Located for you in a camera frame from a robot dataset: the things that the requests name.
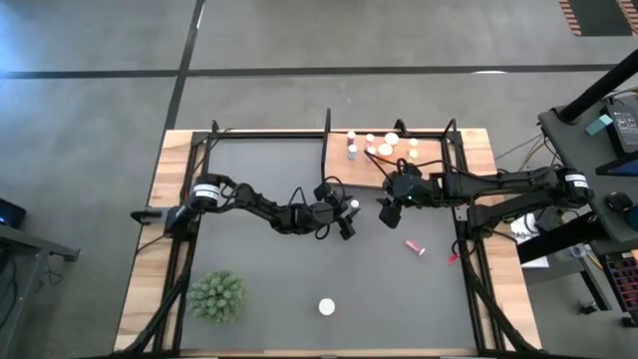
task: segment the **round white object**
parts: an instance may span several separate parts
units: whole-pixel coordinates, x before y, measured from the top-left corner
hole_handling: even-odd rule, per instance
[[[399,143],[399,136],[397,136],[397,134],[395,134],[395,133],[386,134],[384,139],[386,140],[386,144],[388,144],[390,146],[395,146],[396,144]]]
[[[392,154],[392,146],[388,144],[382,144],[379,146],[379,155],[389,156]]]
[[[331,315],[335,312],[335,302],[330,298],[323,298],[319,302],[319,312],[323,315]]]

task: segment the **wooden frame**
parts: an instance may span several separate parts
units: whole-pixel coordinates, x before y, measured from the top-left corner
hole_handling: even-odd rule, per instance
[[[441,131],[442,129],[418,129],[411,130],[412,133]],[[332,132],[348,132],[350,129],[336,129]],[[366,132],[389,132],[389,129],[353,129],[359,133]],[[190,149],[190,141],[193,132],[199,131],[168,131],[165,134],[161,151],[159,154],[158,167],[149,199],[149,206],[173,206],[179,203],[179,190],[183,182],[183,175],[186,169],[186,160]],[[323,130],[233,130],[230,133],[285,133],[285,132],[307,132],[323,133]],[[490,175],[496,171],[493,154],[489,145],[489,138],[485,129],[464,129],[460,130],[463,135],[466,158],[469,170],[477,175]],[[501,196],[484,197],[479,200],[485,204],[494,204],[502,200]],[[140,236],[139,245],[157,238],[161,234],[161,225],[149,225],[144,227]],[[518,261],[516,246],[511,241],[494,236],[484,242],[485,252],[489,263],[489,271],[492,278],[492,285],[496,302],[509,318],[513,326],[521,333],[523,338],[531,345],[540,347],[540,340],[536,330],[536,325],[529,303],[527,290],[522,276],[522,269]],[[161,292],[166,274],[168,256],[170,252],[170,239],[162,239],[153,246],[145,249],[144,252],[136,256],[132,276],[129,283],[129,290],[125,301],[120,327],[116,338],[114,350],[122,350],[135,340],[140,331],[149,322],[156,310],[160,306]],[[479,273],[476,256],[473,258],[475,270]],[[183,255],[177,266],[180,271],[183,265]],[[489,315],[480,299],[478,310],[481,317],[483,333],[485,333],[486,347],[494,348],[494,338],[491,335]],[[170,311],[166,326],[166,336],[164,337],[164,348],[169,348],[172,332],[175,325],[175,304]],[[511,350],[511,345],[506,342],[506,348]],[[317,356],[320,351],[288,351],[288,350],[268,350],[264,352],[235,352],[235,353],[210,353],[193,352],[182,350],[182,355],[224,355],[224,356]],[[334,355],[334,351],[325,354]],[[365,355],[365,356],[399,356],[399,355],[470,355],[473,350],[461,349],[393,349],[393,350],[347,350],[338,355]]]

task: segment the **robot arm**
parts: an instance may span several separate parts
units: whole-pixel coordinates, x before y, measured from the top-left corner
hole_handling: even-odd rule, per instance
[[[222,188],[226,187],[232,189],[228,195],[222,193]],[[224,213],[232,209],[244,209],[267,220],[274,230],[282,234],[307,234],[337,222],[344,240],[352,237],[355,234],[352,218],[359,208],[350,206],[351,197],[334,191],[324,182],[314,193],[317,202],[313,204],[308,205],[304,201],[279,205],[257,193],[250,184],[236,183],[224,175],[202,175],[196,179],[186,203],[168,212],[164,232],[174,233],[193,222],[202,213]]]
[[[565,167],[492,176],[452,171],[429,179],[421,175],[415,165],[404,162],[384,180],[389,198],[378,199],[383,206],[379,219],[390,228],[399,224],[402,207],[466,206],[466,238],[480,238],[504,219],[550,205],[578,208],[594,196],[585,176]],[[492,206],[474,204],[481,196],[495,194],[521,195]]]

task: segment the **concrete floor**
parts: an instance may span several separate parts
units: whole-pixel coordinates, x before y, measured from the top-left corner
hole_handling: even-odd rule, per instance
[[[175,70],[194,0],[5,0],[0,71]],[[617,62],[633,38],[575,38],[557,0],[209,0],[193,69],[306,66],[555,65]],[[536,115],[600,73],[190,79],[176,127],[488,128],[494,153],[534,136]],[[27,230],[82,247],[43,289],[22,358],[109,353],[174,79],[0,80],[0,196]],[[515,170],[524,151],[498,161]],[[550,161],[547,152],[530,163]],[[630,357],[620,312],[578,316],[578,277],[529,287],[543,346]]]

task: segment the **white ball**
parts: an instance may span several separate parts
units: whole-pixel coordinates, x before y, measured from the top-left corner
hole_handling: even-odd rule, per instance
[[[331,315],[335,312],[335,302],[330,298],[323,298],[319,302],[319,312],[323,315]]]

